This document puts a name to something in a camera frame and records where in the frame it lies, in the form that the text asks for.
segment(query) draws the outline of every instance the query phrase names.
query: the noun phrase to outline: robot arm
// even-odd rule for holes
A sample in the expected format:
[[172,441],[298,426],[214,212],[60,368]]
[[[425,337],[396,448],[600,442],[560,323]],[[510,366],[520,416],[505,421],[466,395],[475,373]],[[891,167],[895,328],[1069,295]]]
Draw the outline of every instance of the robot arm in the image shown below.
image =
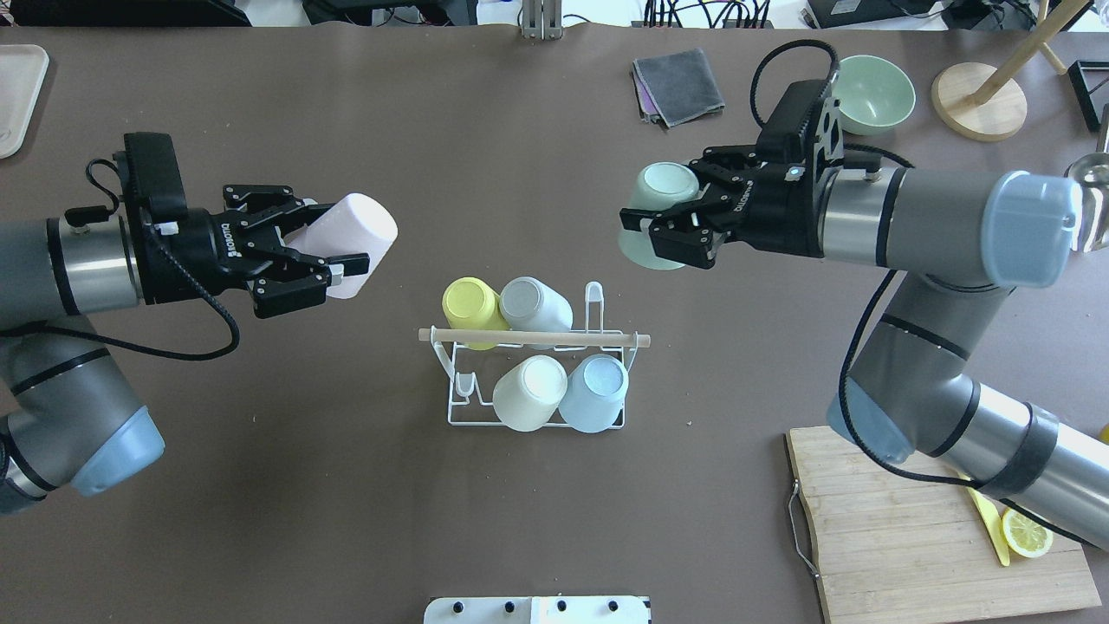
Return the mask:
[[[0,225],[0,379],[20,407],[0,420],[0,514],[67,483],[102,492],[164,450],[84,315],[141,300],[211,303],[236,287],[250,291],[255,316],[268,318],[318,305],[344,275],[369,269],[365,253],[322,257],[286,246],[286,235],[332,204],[288,186],[228,185],[223,212],[190,208],[170,136],[133,133],[124,142],[114,165],[100,161],[120,175],[122,215],[88,206],[63,219]],[[208,359],[235,344],[173,356]]]
[[[652,178],[644,171],[640,186]],[[681,186],[678,177],[661,186]],[[756,144],[708,147],[685,177],[692,198],[640,201],[661,195],[638,187],[620,213],[624,234],[649,237],[659,258],[709,268],[722,244],[744,241],[909,273],[851,368],[856,431],[838,400],[828,410],[836,431],[886,463],[914,450],[937,457],[984,493],[1109,549],[1109,447],[963,372],[1011,289],[1062,273],[1076,184],[886,168],[844,152],[827,81],[792,84]]]

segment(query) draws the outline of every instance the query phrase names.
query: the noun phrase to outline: gray cup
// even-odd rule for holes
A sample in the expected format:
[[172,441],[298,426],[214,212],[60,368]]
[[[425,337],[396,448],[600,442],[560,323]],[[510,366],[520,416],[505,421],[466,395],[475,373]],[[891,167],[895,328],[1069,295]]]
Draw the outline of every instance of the gray cup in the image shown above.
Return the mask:
[[[521,333],[569,333],[573,309],[564,296],[535,277],[517,277],[500,290],[500,315]],[[550,349],[553,345],[533,345]]]
[[627,395],[628,370],[620,360],[597,354],[570,374],[558,411],[573,429],[599,433],[617,421]]

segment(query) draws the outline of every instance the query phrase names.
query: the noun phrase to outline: black box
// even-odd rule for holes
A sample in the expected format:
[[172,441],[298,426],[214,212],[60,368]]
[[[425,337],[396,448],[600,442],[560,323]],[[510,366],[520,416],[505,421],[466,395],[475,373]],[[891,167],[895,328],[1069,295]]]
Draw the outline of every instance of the black box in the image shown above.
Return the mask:
[[925,14],[935,3],[934,0],[808,0],[808,11],[816,28],[832,28],[904,18],[906,13]]

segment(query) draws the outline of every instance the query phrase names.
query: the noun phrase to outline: light blue cup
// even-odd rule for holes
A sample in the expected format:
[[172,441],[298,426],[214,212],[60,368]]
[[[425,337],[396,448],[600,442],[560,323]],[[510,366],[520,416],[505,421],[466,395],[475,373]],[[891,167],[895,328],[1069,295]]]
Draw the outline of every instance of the light blue cup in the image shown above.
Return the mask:
[[843,130],[852,134],[892,130],[916,106],[916,91],[905,72],[885,59],[865,54],[840,61],[832,94],[840,99]]
[[558,411],[573,429],[599,433],[617,421],[627,395],[628,370],[620,360],[597,354],[570,374]]

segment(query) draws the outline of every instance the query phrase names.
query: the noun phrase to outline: white tray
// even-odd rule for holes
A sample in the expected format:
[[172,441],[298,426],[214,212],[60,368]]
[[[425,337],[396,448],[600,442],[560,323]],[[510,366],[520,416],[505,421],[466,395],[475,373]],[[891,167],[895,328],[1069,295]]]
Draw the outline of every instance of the white tray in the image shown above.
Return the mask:
[[49,63],[38,45],[0,45],[0,157],[23,144]]

